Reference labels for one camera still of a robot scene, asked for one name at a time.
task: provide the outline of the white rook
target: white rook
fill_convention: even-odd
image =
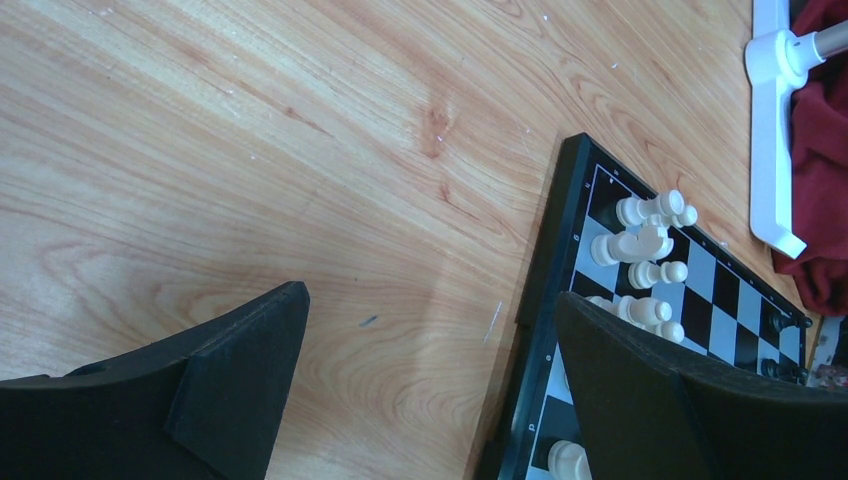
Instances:
[[[677,190],[661,193],[652,200],[640,200],[638,198],[625,198],[619,200],[615,206],[618,221],[625,227],[641,225],[651,215],[662,215],[672,217],[680,215],[686,209],[683,195]]]

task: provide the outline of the scratch on table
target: scratch on table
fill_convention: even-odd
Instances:
[[[527,148],[527,142],[524,140],[524,134],[521,133],[521,124],[518,123],[517,118],[512,119],[515,122],[515,126],[518,127],[518,135],[521,137],[521,143],[524,145],[524,151],[527,152],[527,157],[530,157],[530,149]]]
[[[492,323],[490,323],[490,324],[489,324],[489,331],[488,331],[488,332],[486,332],[486,336],[485,336],[485,337],[483,337],[483,343],[486,343],[486,342],[488,342],[488,341],[489,341],[489,335],[491,335],[491,334],[492,334],[492,329],[494,329],[494,328],[495,328],[495,322],[496,322],[496,321],[497,321],[497,319],[498,319],[498,315],[500,315],[500,313],[501,313],[501,307],[502,307],[502,306],[503,306],[503,300],[501,300],[500,302],[498,302],[498,308],[496,308],[496,309],[495,309],[495,315],[494,315],[494,316],[492,316]]]
[[[373,317],[369,318],[368,320],[365,320],[364,322],[360,323],[359,326],[360,327],[367,327],[368,325],[371,325],[372,323],[374,323],[376,321],[377,321],[377,315],[374,315]]]

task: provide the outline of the white speck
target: white speck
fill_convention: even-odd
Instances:
[[[521,131],[521,124],[518,123],[518,119],[513,118],[512,120],[515,122],[515,127],[518,128],[518,131],[520,132]],[[524,135],[521,135],[521,144],[524,145],[524,151],[527,152],[527,156],[530,157],[530,149],[527,148],[527,140],[524,140]]]
[[[492,323],[489,324],[489,331],[486,332],[486,336],[483,337],[483,343],[489,341],[489,335],[492,334],[492,329],[495,328],[495,321],[498,319],[498,315],[501,313],[501,307],[503,306],[503,300],[498,302],[498,308],[495,309],[495,315],[492,317]]]

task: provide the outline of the black chessboard frame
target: black chessboard frame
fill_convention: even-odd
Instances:
[[[486,442],[475,478],[481,480],[523,479],[531,463],[535,431],[528,425],[539,419],[541,411],[534,400],[545,395],[550,372],[552,317],[557,295],[562,291],[566,267],[573,269],[578,252],[578,233],[575,225],[581,212],[588,207],[589,198],[582,190],[592,181],[596,165],[613,172],[618,180],[642,198],[652,198],[656,192],[635,174],[621,165],[589,135],[579,134],[563,141],[551,181],[542,224],[533,260],[516,318],[514,355],[503,411],[494,437]],[[700,228],[685,227],[683,231],[717,262],[736,273],[759,290],[777,308],[792,318],[805,318],[788,300],[757,277],[739,260],[707,236]],[[800,333],[800,359],[806,358],[805,334]]]

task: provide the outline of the red cloth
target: red cloth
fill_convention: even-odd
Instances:
[[[796,35],[848,20],[845,0],[811,0]],[[848,315],[848,53],[810,72],[792,97],[792,222],[807,242],[796,260],[773,252],[774,269],[792,275],[804,305]]]

